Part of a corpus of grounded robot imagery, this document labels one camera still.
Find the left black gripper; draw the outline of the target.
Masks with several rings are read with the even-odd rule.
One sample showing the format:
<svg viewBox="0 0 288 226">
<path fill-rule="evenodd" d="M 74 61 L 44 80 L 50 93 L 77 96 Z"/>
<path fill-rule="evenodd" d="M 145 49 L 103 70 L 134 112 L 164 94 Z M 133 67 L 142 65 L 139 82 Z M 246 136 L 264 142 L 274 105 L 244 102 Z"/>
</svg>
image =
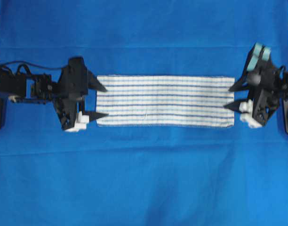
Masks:
<svg viewBox="0 0 288 226">
<path fill-rule="evenodd" d="M 84 111 L 78 109 L 83 103 L 82 99 L 88 94 L 88 88 L 100 92 L 107 92 L 106 87 L 100 83 L 97 77 L 87 69 L 81 56 L 68 60 L 57 82 L 54 109 L 60 120 L 62 130 L 66 132 L 78 132 L 86 129 L 90 121 L 108 116 L 107 113 Z"/>
</svg>

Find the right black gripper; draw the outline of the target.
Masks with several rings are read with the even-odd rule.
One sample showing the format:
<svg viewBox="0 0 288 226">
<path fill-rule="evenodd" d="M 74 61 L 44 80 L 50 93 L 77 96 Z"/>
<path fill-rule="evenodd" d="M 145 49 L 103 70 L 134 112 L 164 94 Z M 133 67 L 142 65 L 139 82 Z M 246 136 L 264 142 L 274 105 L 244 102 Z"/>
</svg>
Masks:
<svg viewBox="0 0 288 226">
<path fill-rule="evenodd" d="M 267 62 L 258 62 L 253 71 L 246 71 L 228 89 L 229 92 L 248 91 L 245 99 L 235 100 L 223 106 L 240 113 L 240 120 L 250 128 L 264 127 L 280 106 L 281 69 L 272 63 L 270 57 Z"/>
</svg>

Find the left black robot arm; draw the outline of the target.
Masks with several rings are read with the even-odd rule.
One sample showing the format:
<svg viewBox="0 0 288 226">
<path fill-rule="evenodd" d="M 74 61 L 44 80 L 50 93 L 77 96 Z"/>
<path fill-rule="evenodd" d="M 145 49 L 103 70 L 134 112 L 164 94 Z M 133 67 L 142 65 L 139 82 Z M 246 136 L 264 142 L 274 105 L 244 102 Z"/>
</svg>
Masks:
<svg viewBox="0 0 288 226">
<path fill-rule="evenodd" d="M 12 103 L 46 104 L 52 103 L 66 132 L 78 132 L 87 124 L 107 116 L 106 113 L 87 111 L 85 96 L 88 91 L 107 92 L 106 87 L 86 67 L 81 56 L 71 57 L 68 64 L 61 67 L 57 82 L 50 74 L 33 74 L 30 63 L 20 61 L 15 72 L 6 64 L 0 64 L 0 130 L 5 124 L 6 105 Z"/>
</svg>

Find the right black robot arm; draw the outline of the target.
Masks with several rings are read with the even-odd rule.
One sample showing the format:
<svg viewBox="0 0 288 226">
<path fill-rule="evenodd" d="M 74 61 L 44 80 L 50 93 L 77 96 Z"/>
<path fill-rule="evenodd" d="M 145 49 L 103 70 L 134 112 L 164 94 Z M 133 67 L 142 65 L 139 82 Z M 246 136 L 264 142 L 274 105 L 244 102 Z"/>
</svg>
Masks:
<svg viewBox="0 0 288 226">
<path fill-rule="evenodd" d="M 229 88 L 230 92 L 248 91 L 247 98 L 224 105 L 225 109 L 240 113 L 240 120 L 251 128 L 264 127 L 278 110 L 280 100 L 288 101 L 288 71 L 276 67 L 272 61 L 246 61 L 242 76 Z"/>
</svg>

